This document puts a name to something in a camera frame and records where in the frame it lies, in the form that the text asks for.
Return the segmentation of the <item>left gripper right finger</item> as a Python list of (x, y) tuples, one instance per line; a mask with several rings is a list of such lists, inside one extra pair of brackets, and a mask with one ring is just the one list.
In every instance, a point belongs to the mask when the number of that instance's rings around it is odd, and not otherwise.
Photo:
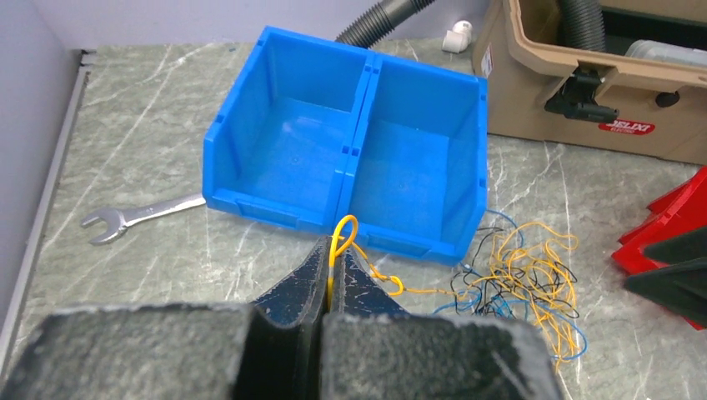
[(323, 399), (560, 399), (530, 324), (402, 309), (347, 251), (329, 269), (320, 337)]

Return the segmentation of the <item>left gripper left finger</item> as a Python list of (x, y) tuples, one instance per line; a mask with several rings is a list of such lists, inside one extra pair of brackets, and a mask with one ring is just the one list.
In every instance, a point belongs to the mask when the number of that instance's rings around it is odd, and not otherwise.
[(330, 240), (248, 303), (92, 304), (34, 330), (4, 399), (316, 399)]

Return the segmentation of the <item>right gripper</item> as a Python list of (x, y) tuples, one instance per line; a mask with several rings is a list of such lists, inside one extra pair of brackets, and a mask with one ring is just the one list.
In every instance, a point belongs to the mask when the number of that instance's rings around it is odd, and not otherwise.
[(706, 327), (706, 227), (644, 248), (662, 267), (627, 277), (624, 288)]

